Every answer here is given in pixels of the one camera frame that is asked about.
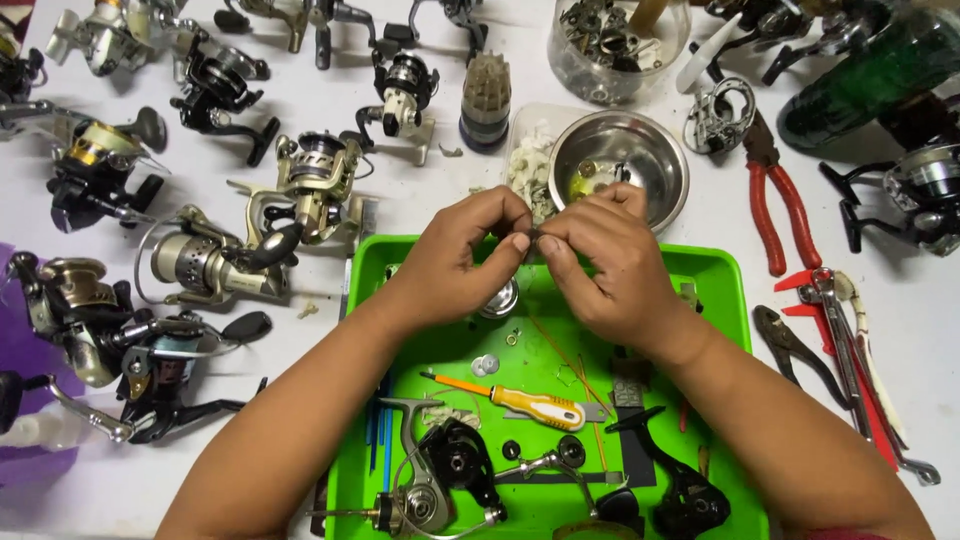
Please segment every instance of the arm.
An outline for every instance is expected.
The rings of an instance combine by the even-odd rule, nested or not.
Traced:
[[[478,310],[530,245],[530,210],[507,188],[438,212],[396,275],[256,396],[210,441],[157,540],[286,538],[353,418],[403,341]],[[473,265],[488,232],[504,238]]]
[[[643,190],[615,184],[540,227],[538,247],[574,314],[649,357],[789,528],[932,539],[917,504],[866,440],[677,297],[646,222]],[[592,280],[575,252],[596,267]]]

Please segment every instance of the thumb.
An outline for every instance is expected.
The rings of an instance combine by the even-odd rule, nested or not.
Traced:
[[[546,259],[550,275],[566,297],[570,308],[576,314],[583,314],[587,305],[593,302],[593,295],[599,293],[600,289],[580,266],[573,248],[550,234],[540,237],[537,248]]]
[[[529,249],[530,237],[526,233],[504,238],[487,260],[470,273],[472,289],[488,302],[516,274]]]

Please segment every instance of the plastic bottle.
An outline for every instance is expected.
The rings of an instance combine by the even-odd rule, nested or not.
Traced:
[[[105,411],[110,414],[119,412],[121,406],[113,394],[85,396],[78,400],[101,410],[104,408],[99,405],[106,405],[108,410]],[[108,439],[85,419],[63,408],[60,402],[54,401],[38,412],[17,417],[10,431],[0,435],[0,447],[39,446],[47,452],[59,452],[98,440]]]
[[[823,146],[957,72],[957,10],[905,8],[864,51],[850,55],[787,102],[777,121],[780,137],[799,149]]]

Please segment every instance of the stainless steel bowl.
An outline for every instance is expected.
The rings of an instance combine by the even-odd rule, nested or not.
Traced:
[[[684,209],[690,189],[686,157],[677,140],[650,118],[623,110],[603,110],[574,122],[550,155],[550,197],[563,210],[583,190],[577,169],[592,161],[598,170],[626,163],[630,184],[647,190],[647,216],[655,234],[663,232]],[[612,175],[594,176],[606,183]]]

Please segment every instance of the green tray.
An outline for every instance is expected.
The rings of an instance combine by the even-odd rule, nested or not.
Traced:
[[[360,246],[353,263],[350,281],[348,309],[353,309],[370,298],[386,279],[385,272],[406,258],[417,237],[376,235]],[[476,251],[477,260],[490,254],[494,242],[481,244]],[[661,244],[663,260],[670,271],[676,288],[682,282],[693,282],[700,300],[706,307],[704,316],[727,337],[751,351],[747,309],[744,303],[740,270],[736,261],[726,252],[705,248]],[[503,384],[509,388],[530,393],[548,393],[577,402],[586,400],[582,384],[575,382],[572,373],[564,369],[564,380],[558,380],[558,368],[564,361],[546,342],[536,327],[527,318],[532,312],[551,337],[571,358],[583,355],[585,369],[593,386],[600,394],[612,389],[609,358],[613,345],[585,329],[570,314],[564,297],[557,290],[542,261],[523,266],[516,275],[520,285],[520,303],[505,319],[489,321],[471,317],[465,321],[442,328],[425,331],[410,339],[400,351],[394,363],[395,388],[398,397],[422,398],[446,389],[446,386],[419,376],[420,371],[432,368],[434,373],[461,380],[476,380],[469,369],[477,356],[494,354],[500,358],[500,369],[479,382],[484,385]],[[508,333],[519,330],[515,346],[508,346]],[[556,448],[563,432],[553,430],[533,421],[504,420],[506,409],[492,405],[489,400],[477,396],[480,402],[482,427],[480,434],[491,454],[493,468],[502,471],[516,463],[507,461],[501,448],[504,441],[514,439],[522,447],[523,456],[535,458]],[[472,399],[462,392],[449,392],[437,399],[459,409],[475,409]],[[702,445],[710,448],[710,481],[723,490],[730,500],[732,514],[727,522],[699,536],[700,539],[769,538],[767,516],[757,493],[748,485],[745,474],[735,458],[709,427],[691,411],[686,433],[680,433],[679,405],[681,394],[661,375],[654,376],[652,391],[643,396],[646,406],[666,405],[667,410],[650,422],[650,430],[657,444],[669,454],[697,468],[697,453]],[[394,411],[393,455],[391,478],[404,457],[399,440],[400,413]],[[416,422],[415,437],[420,438],[426,427]],[[582,472],[600,472],[600,457],[597,452],[593,428],[586,426],[577,433],[587,449],[588,459]],[[604,453],[611,471],[622,470],[619,435],[602,434]],[[383,448],[377,456],[377,468],[370,473],[370,448],[364,444],[364,415],[353,423],[341,445],[340,452],[330,468],[328,506],[336,508],[371,507],[375,495],[383,483]],[[410,467],[400,476],[401,482],[410,477]],[[636,488],[634,493],[640,502],[641,513],[646,512],[645,538],[660,538],[652,527],[649,508],[660,502],[668,485],[668,476],[660,466],[655,466],[657,486]],[[617,486],[591,484],[594,499],[601,497]],[[588,518],[583,495],[576,484],[560,485],[501,485],[497,492],[509,512],[509,519],[492,528],[483,528],[468,538],[481,540],[545,539],[553,529],[583,521]],[[463,490],[452,491],[456,521],[441,534],[455,534],[483,521],[481,509],[473,498]],[[329,540],[355,538],[387,538],[386,533],[375,532],[371,524],[357,517],[327,518],[326,533]],[[584,532],[575,538],[588,538]]]

